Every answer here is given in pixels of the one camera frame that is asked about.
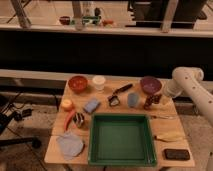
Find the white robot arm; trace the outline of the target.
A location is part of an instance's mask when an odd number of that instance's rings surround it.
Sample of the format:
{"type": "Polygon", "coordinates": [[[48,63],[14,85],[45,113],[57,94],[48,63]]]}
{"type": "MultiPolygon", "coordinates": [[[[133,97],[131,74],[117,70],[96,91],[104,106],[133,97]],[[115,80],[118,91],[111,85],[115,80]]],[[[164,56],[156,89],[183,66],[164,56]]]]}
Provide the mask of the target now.
{"type": "Polygon", "coordinates": [[[167,98],[176,98],[185,92],[213,127],[213,94],[201,85],[203,78],[201,68],[176,67],[172,78],[164,84],[162,94],[167,98]]]}

